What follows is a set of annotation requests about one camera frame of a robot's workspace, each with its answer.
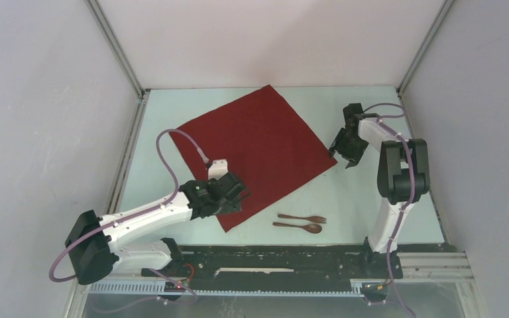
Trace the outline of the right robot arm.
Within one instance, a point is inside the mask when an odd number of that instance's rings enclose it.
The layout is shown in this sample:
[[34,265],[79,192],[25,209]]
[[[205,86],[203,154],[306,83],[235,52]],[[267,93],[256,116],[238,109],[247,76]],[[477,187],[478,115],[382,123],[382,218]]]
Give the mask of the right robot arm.
[[386,124],[386,115],[363,109],[360,103],[344,107],[343,118],[345,125],[329,147],[330,156],[340,154],[352,168],[369,146],[379,153],[376,184],[382,201],[374,227],[365,239],[365,254],[359,258],[360,271],[375,277],[386,267],[381,254],[395,254],[408,213],[430,190],[427,142],[395,131]]

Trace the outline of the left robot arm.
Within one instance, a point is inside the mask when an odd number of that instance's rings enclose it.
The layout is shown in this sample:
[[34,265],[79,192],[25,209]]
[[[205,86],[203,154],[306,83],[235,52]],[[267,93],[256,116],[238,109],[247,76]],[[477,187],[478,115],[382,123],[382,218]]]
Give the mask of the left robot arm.
[[190,180],[174,193],[130,211],[98,217],[82,213],[65,245],[81,285],[96,283],[117,270],[152,268],[175,276],[183,267],[176,241],[160,238],[141,242],[177,223],[241,211],[250,191],[233,172],[209,180]]

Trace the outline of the red cloth napkin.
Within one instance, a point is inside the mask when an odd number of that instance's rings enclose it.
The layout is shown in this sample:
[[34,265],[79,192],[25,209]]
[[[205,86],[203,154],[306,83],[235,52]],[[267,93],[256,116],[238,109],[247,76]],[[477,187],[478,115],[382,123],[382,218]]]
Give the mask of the red cloth napkin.
[[226,159],[250,191],[239,213],[218,216],[225,232],[336,165],[327,148],[270,85],[179,126],[212,159]]

